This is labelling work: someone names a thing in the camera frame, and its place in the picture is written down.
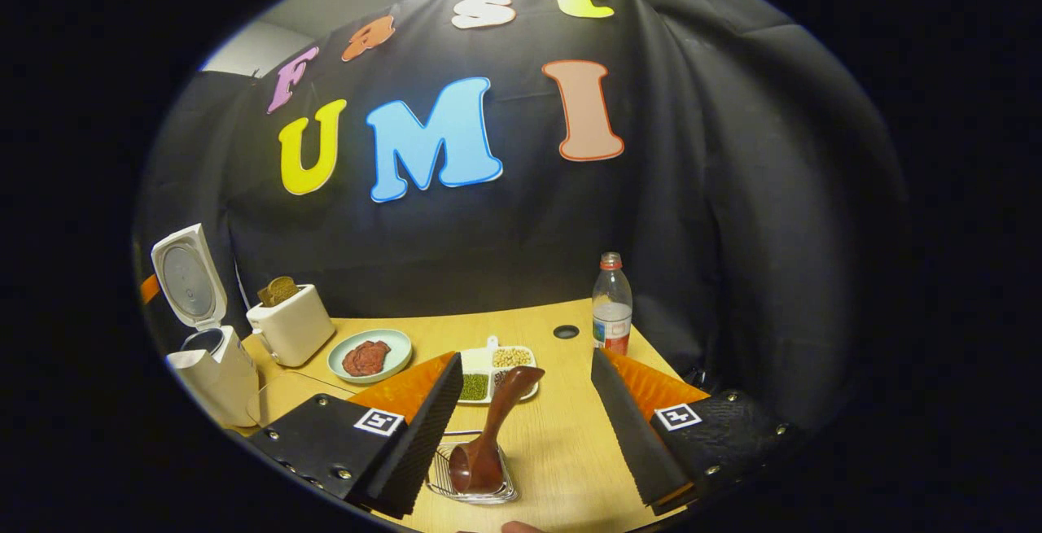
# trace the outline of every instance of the green beans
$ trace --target green beans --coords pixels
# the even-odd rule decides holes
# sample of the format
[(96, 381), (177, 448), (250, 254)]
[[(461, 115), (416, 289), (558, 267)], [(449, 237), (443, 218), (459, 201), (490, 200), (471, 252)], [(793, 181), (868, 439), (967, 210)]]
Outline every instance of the green beans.
[(487, 375), (464, 375), (463, 389), (460, 401), (480, 401), (489, 392), (489, 377)]

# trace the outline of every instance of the bottle cap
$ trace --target bottle cap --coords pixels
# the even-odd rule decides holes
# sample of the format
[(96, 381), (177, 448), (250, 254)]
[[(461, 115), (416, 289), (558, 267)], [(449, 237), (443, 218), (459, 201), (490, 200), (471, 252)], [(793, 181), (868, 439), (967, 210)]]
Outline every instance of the bottle cap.
[(614, 271), (622, 269), (622, 257), (620, 257), (619, 252), (604, 252), (600, 255), (600, 270), (602, 271)]

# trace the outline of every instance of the light blue plate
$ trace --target light blue plate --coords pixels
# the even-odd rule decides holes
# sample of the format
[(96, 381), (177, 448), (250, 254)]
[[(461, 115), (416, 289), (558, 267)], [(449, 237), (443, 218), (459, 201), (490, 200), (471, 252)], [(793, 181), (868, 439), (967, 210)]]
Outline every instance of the light blue plate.
[[(387, 344), (391, 348), (391, 352), (383, 358), (383, 371), (379, 371), (375, 375), (369, 377), (352, 377), (347, 374), (344, 370), (344, 356), (347, 352), (350, 352), (362, 345), (365, 340), (376, 341), (379, 340)], [(332, 374), (340, 378), (343, 378), (349, 383), (368, 385), (371, 383), (376, 383), (382, 381), (383, 378), (388, 378), (398, 371), (401, 371), (408, 363), (410, 359), (413, 358), (413, 342), (408, 339), (405, 333), (399, 332), (399, 330), (368, 330), (368, 332), (355, 333), (355, 335), (347, 337), (339, 345), (336, 345), (331, 351), (329, 351), (328, 358), (326, 362), (329, 365), (329, 370)]]

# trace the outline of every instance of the hand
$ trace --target hand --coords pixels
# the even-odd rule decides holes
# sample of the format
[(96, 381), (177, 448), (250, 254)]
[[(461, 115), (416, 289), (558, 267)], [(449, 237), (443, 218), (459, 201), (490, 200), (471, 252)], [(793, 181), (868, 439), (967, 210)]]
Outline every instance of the hand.
[[(520, 521), (512, 521), (510, 523), (504, 523), (501, 533), (546, 533), (542, 529), (537, 529), (526, 523), (521, 523)], [(456, 533), (468, 533), (467, 531), (457, 531)]]

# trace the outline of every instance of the letter m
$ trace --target letter m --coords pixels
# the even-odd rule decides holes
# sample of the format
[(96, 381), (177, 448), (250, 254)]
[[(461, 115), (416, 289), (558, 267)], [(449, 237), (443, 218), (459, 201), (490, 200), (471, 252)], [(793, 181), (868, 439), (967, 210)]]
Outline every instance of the letter m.
[(503, 163), (489, 151), (481, 106), (491, 84), (485, 77), (468, 77), (445, 85), (427, 126), (421, 125), (401, 100), (370, 111), (366, 124), (376, 135), (376, 185), (370, 192), (373, 202), (390, 202), (405, 195), (408, 184), (398, 177), (398, 161), (417, 187), (428, 188), (443, 147), (445, 166), (438, 180), (445, 187), (499, 177)]

